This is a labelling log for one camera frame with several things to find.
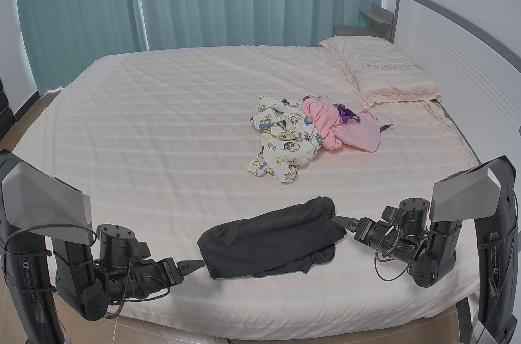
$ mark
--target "bed frame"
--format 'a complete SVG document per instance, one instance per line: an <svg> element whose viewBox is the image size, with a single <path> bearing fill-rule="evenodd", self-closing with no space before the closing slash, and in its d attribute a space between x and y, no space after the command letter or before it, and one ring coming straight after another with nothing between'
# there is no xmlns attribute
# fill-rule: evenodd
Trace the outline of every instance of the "bed frame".
<svg viewBox="0 0 521 344"><path fill-rule="evenodd" d="M506 154L521 171L518 55L429 0L396 0L391 43L438 84L443 108L479 161Z"/></svg>

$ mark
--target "bed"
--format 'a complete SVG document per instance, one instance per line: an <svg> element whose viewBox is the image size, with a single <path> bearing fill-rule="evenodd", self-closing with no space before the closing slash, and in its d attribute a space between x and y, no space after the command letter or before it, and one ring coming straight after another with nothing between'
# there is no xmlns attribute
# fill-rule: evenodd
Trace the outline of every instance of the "bed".
<svg viewBox="0 0 521 344"><path fill-rule="evenodd" d="M465 115L472 101L497 117L498 104L510 118L508 124L519 126L519 95L510 87L521 75L512 61L494 59L497 67L517 72L502 93L510 103L501 96L498 101L488 96L489 88L499 83L482 77L486 67L476 76L481 86L482 81L488 85L488 93L476 89L472 71L479 70L479 61L472 63L474 69L467 66L462 71L440 57L448 59L446 54L454 53L440 47L448 44L453 49L454 41L461 41L458 33L470 34L468 30L429 8L426 0L398 2L394 44L422 68L425 65L460 130L436 101L379 103L371 113L381 124L393 126L382 133L377 152L321 149L292 184L254 177L244 166L259 150L258 133L249 122L259 96L301 99L324 94L355 111L364 101L325 47L197 48L95 61L36 120L15 153L89 195L94 226L129 227L148 243L154 258L172 256L176 261L200 258L200 234L233 219L317 196L331 197L339 215L378 219L386 205L397 206L403 198L430 199L434 182L478 163L475 153L482 160L507 153L521 165L512 145L515 138L508 134L502 147L490 147L486 141L491 130L481 129L476 136L475 117ZM452 29L452 24L461 30ZM432 37L437 46L420 44L430 36L427 32L445 36L446 45ZM479 50L490 48L476 39ZM465 48L456 53L465 53ZM440 62L444 68L436 69ZM455 77L459 85L470 82L471 101L455 95ZM475 244L473 224L465 222L455 268L432 288L422 289L409 276L381 282L371 251L348 233L337 243L333 261L307 274L212 280L200 269L168 297L127 304L122 315L249 340L323 337L402 325L436 315L477 291ZM402 268L403 263L392 262L381 272L390 277Z"/></svg>

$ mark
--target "floor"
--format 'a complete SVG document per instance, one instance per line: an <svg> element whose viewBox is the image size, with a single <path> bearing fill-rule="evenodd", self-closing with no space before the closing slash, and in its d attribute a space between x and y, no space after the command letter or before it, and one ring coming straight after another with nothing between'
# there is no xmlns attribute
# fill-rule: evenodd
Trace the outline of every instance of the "floor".
<svg viewBox="0 0 521 344"><path fill-rule="evenodd" d="M12 150L29 128L56 97L48 93L40 98L0 140L0 149ZM73 344L227 344L223 338L189 334L144 321L118 316L115 320L86 321L62 299L55 296L58 317ZM0 276L0 344L24 344L26 335L18 319L11 296ZM255 341L231 340L232 344L254 344ZM282 341L265 341L276 344ZM408 324L374 331L342 334L332 337L292 340L291 344L452 344L459 343L459 318L456 305L432 318L421 318Z"/></svg>

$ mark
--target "mattress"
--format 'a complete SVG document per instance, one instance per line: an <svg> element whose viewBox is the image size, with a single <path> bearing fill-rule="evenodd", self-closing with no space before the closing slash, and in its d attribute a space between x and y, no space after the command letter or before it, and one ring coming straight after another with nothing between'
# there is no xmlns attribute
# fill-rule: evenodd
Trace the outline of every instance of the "mattress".
<svg viewBox="0 0 521 344"><path fill-rule="evenodd" d="M201 258L202 232L317 196L338 215L378 220L386 205L431 198L433 183L476 165L434 102L375 104L379 149L321 149L292 184L244 169L259 151L249 118L258 97L323 94L361 111L357 89L326 48L220 47L113 55L95 61L29 128L15 153L91 197L94 226L119 224L160 260ZM408 275L388 283L373 252L347 235L333 261L309 273L213 280L187 276L166 298L127 303L122 315L236 339L328 336L433 316L478 289L472 222L457 261L431 288ZM97 255L97 246L93 248ZM404 263L380 267L397 275Z"/></svg>

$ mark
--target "pillow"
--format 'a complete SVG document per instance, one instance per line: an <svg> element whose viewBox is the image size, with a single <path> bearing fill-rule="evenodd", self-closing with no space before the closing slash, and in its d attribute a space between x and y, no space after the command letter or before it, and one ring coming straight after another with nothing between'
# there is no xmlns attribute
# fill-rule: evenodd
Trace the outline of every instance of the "pillow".
<svg viewBox="0 0 521 344"><path fill-rule="evenodd" d="M432 78L387 40L335 36L320 44L340 61L344 74L351 75L366 107L375 102L441 100Z"/></svg>

